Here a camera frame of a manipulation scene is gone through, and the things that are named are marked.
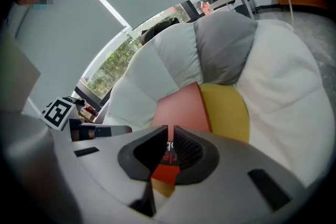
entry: yellow cushion panel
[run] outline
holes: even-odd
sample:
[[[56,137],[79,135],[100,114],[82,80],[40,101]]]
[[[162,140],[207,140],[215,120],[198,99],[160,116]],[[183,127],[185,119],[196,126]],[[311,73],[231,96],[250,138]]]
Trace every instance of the yellow cushion panel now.
[[[201,84],[212,131],[248,143],[249,116],[245,103],[233,86]]]

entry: bottle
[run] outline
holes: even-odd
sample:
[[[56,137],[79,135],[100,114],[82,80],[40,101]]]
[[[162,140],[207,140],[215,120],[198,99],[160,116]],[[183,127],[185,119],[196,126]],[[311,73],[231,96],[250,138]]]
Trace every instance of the bottle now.
[[[91,107],[89,104],[86,104],[85,108],[84,108],[87,112],[89,112],[91,115],[93,115],[94,117],[96,117],[98,115],[98,113],[94,110],[93,107]]]
[[[204,3],[203,1],[201,1],[201,9],[204,12],[205,15],[210,14],[211,13],[211,9],[209,7],[208,3]]]

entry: gray carpet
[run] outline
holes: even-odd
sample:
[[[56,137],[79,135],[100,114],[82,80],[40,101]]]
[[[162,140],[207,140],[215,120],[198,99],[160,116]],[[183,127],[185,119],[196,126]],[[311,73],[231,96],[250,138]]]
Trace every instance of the gray carpet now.
[[[278,10],[262,10],[255,19],[277,19],[290,23],[290,13]],[[294,11],[294,33],[306,43],[319,66],[336,120],[336,23],[320,15]]]

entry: window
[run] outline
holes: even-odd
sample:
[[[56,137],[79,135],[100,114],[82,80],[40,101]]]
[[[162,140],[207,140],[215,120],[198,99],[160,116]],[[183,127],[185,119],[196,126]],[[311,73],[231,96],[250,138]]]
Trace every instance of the window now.
[[[103,99],[113,85],[124,75],[126,68],[137,50],[142,45],[140,36],[157,23],[177,17],[180,23],[190,20],[183,7],[178,4],[145,21],[135,30],[125,30],[127,39],[117,46],[117,49],[106,54],[106,59],[96,72],[85,76],[81,81],[99,99]]]
[[[105,62],[86,79],[87,87],[100,99],[103,99],[113,85],[124,75],[128,63],[135,52],[141,48],[140,37],[124,41],[118,49],[107,55]]]

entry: gray cushion panel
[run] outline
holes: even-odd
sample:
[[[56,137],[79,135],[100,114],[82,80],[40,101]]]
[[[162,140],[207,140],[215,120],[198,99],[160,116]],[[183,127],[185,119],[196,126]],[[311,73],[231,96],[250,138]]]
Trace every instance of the gray cushion panel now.
[[[231,85],[238,80],[257,25],[236,12],[214,12],[194,23],[204,83]]]

